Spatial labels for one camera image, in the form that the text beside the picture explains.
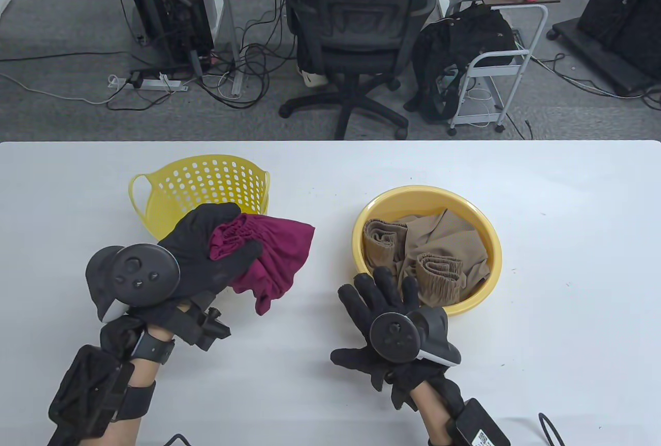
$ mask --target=red fabric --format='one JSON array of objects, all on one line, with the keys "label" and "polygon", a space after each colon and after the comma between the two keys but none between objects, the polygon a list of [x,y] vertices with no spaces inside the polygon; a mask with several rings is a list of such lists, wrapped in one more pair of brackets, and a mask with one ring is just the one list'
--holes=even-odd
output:
[{"label": "red fabric", "polygon": [[249,240],[262,243],[262,256],[232,283],[232,288],[236,293],[252,290],[257,299],[255,311],[263,315],[271,308],[271,300],[281,298],[293,285],[294,274],[304,266],[310,253],[312,236],[314,227],[310,224],[243,213],[213,231],[209,257],[220,260]]}]

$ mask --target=controller button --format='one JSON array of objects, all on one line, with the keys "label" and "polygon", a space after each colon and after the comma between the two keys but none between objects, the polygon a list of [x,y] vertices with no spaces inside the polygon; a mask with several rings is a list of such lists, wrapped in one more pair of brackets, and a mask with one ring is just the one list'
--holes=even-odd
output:
[{"label": "controller button", "polygon": [[129,274],[134,274],[135,272],[140,270],[140,267],[142,267],[142,264],[139,259],[135,257],[131,257],[126,260],[124,263],[124,266],[126,268],[126,272]]}]

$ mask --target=white plug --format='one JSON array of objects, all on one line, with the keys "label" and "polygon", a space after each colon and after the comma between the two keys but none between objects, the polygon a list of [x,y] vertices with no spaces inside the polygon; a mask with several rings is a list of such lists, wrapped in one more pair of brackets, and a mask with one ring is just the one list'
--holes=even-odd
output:
[{"label": "white plug", "polygon": [[10,2],[11,0],[0,0],[0,17],[2,17],[2,13],[5,12]]}]

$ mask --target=white table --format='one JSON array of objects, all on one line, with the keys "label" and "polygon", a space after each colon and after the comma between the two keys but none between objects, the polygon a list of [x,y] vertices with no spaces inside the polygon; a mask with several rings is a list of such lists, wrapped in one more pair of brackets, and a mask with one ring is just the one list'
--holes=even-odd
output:
[{"label": "white table", "polygon": [[538,411],[567,444],[661,443],[661,145],[386,141],[0,144],[2,444],[47,442],[57,385],[76,350],[97,341],[89,257],[150,240],[130,177],[203,153],[269,170],[271,215],[317,232],[292,290],[265,316],[250,294],[225,292],[217,305],[232,337],[207,354],[177,345],[140,444],[179,432],[194,446],[423,446],[417,415],[328,360],[362,342],[335,293],[355,272],[354,219],[374,196],[413,183],[465,196],[502,242],[493,295],[451,319],[463,363],[449,376],[465,398],[516,446],[542,444]]}]

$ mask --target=chair base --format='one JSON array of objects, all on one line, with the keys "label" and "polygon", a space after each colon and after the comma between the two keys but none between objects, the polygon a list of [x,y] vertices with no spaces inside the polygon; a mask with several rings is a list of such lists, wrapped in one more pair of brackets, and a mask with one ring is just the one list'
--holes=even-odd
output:
[{"label": "chair base", "polygon": [[337,92],[317,93],[314,95],[307,95],[306,97],[298,97],[297,99],[290,99],[285,102],[278,111],[281,118],[288,118],[293,111],[304,107],[315,105],[339,105],[340,120],[338,121],[337,128],[335,129],[335,139],[343,140],[344,135],[347,133],[347,125],[349,125],[349,118],[351,112],[355,108],[361,108],[370,111],[371,113],[382,116],[392,122],[398,127],[395,132],[396,139],[406,139],[408,137],[408,119],[400,114],[395,113],[394,110],[387,108],[372,99],[367,97],[367,94],[373,89],[384,83],[388,84],[390,90],[397,90],[399,88],[399,81],[391,75],[377,75],[371,80],[359,84],[358,75],[346,75],[342,82],[335,79],[334,76],[329,76],[333,83],[337,85]]}]

